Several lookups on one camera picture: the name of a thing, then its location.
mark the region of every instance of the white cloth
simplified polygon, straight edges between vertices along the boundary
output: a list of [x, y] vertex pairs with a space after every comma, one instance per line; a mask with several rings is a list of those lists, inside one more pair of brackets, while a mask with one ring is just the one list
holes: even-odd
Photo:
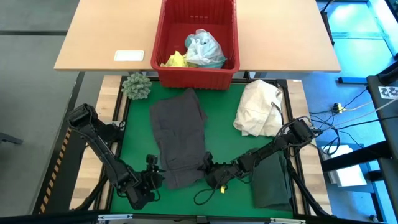
[[234, 127], [242, 136], [275, 136], [282, 127], [282, 92], [262, 80], [256, 80], [244, 88]]

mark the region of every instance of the sticker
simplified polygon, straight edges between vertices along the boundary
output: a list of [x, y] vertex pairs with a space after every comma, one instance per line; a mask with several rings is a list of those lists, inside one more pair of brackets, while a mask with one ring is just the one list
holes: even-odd
[[143, 50], [117, 50], [114, 54], [115, 62], [141, 62], [143, 59]]
[[380, 96], [383, 99], [398, 98], [398, 87], [394, 86], [379, 86]]

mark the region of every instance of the red crate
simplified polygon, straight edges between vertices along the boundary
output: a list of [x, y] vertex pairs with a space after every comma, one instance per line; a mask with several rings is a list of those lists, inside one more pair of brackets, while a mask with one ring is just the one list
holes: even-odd
[[[221, 45], [227, 59], [223, 68], [161, 67], [176, 50], [187, 52], [185, 39], [197, 29], [205, 29]], [[236, 1], [163, 0], [150, 64], [166, 87], [228, 89], [239, 70]]]

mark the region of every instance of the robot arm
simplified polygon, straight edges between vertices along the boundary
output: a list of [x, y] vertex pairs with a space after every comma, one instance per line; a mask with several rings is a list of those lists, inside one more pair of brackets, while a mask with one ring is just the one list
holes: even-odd
[[156, 166], [156, 156], [147, 156], [147, 170], [142, 172], [135, 171], [123, 160], [116, 158], [106, 143], [117, 140], [122, 131], [115, 124], [105, 125], [98, 119], [95, 109], [88, 104], [71, 111], [68, 123], [90, 145], [104, 164], [109, 182], [119, 194], [126, 194], [133, 209], [140, 210], [148, 202], [155, 201], [155, 194], [151, 191], [158, 189], [163, 180]]
[[[281, 129], [275, 139], [266, 144], [260, 149], [249, 151], [238, 158], [231, 161], [230, 164], [214, 163], [213, 156], [210, 152], [206, 153], [203, 166], [200, 168], [205, 171], [205, 179], [207, 184], [212, 189], [218, 189], [225, 186], [233, 178], [243, 178], [248, 173], [252, 172], [254, 168], [265, 158], [269, 157], [277, 151], [282, 151], [288, 147], [302, 148], [311, 143], [316, 135], [307, 126], [302, 119], [295, 119], [288, 123]], [[290, 160], [287, 161], [287, 170], [296, 181], [304, 197], [317, 215], [328, 215], [322, 210], [321, 206], [317, 204], [311, 193], [306, 188], [305, 184], [297, 175]]]

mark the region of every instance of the green plush toy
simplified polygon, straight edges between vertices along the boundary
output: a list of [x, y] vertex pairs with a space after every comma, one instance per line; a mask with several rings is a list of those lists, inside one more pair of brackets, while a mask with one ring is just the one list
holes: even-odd
[[122, 92], [126, 94], [129, 99], [139, 100], [148, 97], [150, 93], [150, 87], [152, 83], [149, 78], [145, 77], [143, 74], [134, 73], [122, 84]]

